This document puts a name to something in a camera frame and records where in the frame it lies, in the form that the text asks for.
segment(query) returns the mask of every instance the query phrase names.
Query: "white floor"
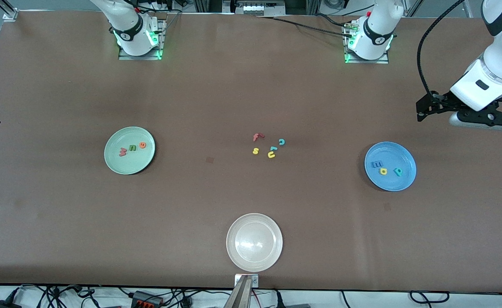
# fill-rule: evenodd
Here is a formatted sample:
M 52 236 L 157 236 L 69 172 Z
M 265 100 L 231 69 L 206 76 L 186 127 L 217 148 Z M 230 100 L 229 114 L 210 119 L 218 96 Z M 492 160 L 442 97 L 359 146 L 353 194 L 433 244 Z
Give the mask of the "white floor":
M 16 286 L 0 286 L 0 300 L 6 297 L 16 288 Z M 170 289 L 136 289 L 124 288 L 126 292 L 137 290 L 149 294 L 162 294 L 170 292 Z M 256 290 L 261 303 L 261 308 L 270 306 L 276 307 L 276 292 L 271 290 Z M 303 290 L 282 290 L 284 304 L 310 304 L 312 308 L 345 308 L 342 294 L 339 291 L 303 291 Z M 18 291 L 15 297 L 15 304 L 23 308 L 35 308 L 42 296 L 42 291 L 33 287 L 25 287 Z M 420 305 L 410 300 L 409 293 L 404 292 L 355 292 L 346 291 L 346 298 L 351 308 L 427 308 L 427 305 Z M 429 300 L 441 300 L 445 295 L 425 293 Z M 96 288 L 94 298 L 101 308 L 118 307 L 130 308 L 131 299 L 117 288 Z M 201 292 L 193 298 L 194 308 L 222 308 L 228 298 L 226 294 L 208 294 Z M 61 300 L 68 308 L 78 308 L 81 306 L 81 298 L 69 291 L 61 296 Z M 42 306 L 47 307 L 47 301 L 42 302 Z M 450 299 L 443 304 L 433 304 L 433 308 L 502 308 L 502 295 L 482 295 L 482 294 L 451 294 Z M 95 308 L 91 300 L 86 300 L 84 308 Z M 251 299 L 250 308 L 258 308 L 256 299 Z

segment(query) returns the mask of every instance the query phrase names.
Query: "black mounting bracket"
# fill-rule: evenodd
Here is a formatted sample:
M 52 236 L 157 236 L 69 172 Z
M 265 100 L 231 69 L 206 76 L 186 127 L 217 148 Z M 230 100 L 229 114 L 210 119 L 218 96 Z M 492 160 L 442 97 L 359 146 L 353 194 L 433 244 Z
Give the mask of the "black mounting bracket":
M 423 121 L 427 116 L 434 113 L 453 111 L 462 122 L 484 124 L 493 127 L 502 125 L 502 111 L 498 110 L 501 103 L 502 97 L 493 101 L 482 110 L 475 111 L 464 104 L 452 92 L 439 95 L 437 92 L 431 91 L 431 94 L 424 95 L 416 102 L 416 118 L 418 121 Z

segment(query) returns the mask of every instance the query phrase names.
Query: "red cable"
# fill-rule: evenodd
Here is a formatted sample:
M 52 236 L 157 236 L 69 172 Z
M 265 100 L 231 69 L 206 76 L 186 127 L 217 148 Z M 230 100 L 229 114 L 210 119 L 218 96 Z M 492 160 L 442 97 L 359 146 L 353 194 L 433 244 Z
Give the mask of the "red cable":
M 258 308 L 262 308 L 262 306 L 260 306 L 260 301 L 258 300 L 258 296 L 256 296 L 256 293 L 255 293 L 255 290 L 252 291 L 252 294 L 255 296 L 256 298 L 256 302 L 258 303 Z

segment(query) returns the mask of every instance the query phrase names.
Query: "white plate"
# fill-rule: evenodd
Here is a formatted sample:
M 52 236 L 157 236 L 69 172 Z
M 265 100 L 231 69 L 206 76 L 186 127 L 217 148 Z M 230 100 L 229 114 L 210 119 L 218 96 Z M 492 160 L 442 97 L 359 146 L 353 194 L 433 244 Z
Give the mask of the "white plate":
M 237 218 L 228 230 L 226 249 L 232 262 L 243 271 L 264 271 L 282 253 L 282 232 L 270 217 L 246 214 Z

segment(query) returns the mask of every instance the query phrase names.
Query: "blue plate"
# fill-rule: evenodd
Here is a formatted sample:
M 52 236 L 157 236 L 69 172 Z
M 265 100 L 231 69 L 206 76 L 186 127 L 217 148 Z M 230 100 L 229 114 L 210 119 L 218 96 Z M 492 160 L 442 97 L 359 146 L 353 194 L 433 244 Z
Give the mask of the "blue plate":
M 376 186 L 387 191 L 402 191 L 415 181 L 416 163 L 403 146 L 380 142 L 365 155 L 365 171 Z

